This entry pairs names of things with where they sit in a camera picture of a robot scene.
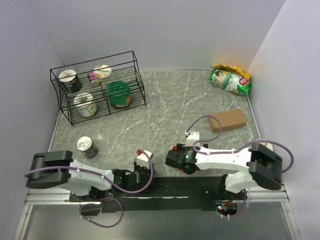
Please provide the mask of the red paper box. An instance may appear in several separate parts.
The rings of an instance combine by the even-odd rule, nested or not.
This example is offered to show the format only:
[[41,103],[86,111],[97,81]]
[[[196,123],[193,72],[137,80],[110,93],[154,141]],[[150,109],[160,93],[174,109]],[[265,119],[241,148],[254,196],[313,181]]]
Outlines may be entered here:
[[174,146],[173,149],[171,150],[170,160],[176,169],[179,169],[180,171],[184,172],[183,154],[178,151],[177,146]]

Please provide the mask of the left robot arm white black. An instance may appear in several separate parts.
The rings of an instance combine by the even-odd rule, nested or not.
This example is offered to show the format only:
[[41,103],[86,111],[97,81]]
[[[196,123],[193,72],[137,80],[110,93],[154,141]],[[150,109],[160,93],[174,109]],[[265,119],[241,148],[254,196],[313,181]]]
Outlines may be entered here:
[[73,159],[69,150],[37,153],[30,171],[25,173],[26,187],[30,189],[61,188],[87,201],[94,201],[99,191],[119,190],[137,194],[151,184],[155,169],[153,153],[138,149],[133,171],[126,169],[103,170]]

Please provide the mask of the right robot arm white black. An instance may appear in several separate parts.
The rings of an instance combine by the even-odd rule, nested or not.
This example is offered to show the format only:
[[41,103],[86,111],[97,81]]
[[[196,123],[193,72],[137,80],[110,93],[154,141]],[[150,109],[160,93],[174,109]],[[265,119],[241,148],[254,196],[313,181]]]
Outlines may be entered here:
[[278,191],[282,185],[283,159],[260,143],[254,143],[240,151],[214,150],[204,146],[177,144],[169,150],[165,159],[167,166],[191,175],[196,171],[212,169],[234,171],[222,178],[218,193],[230,199],[242,190],[252,187]]

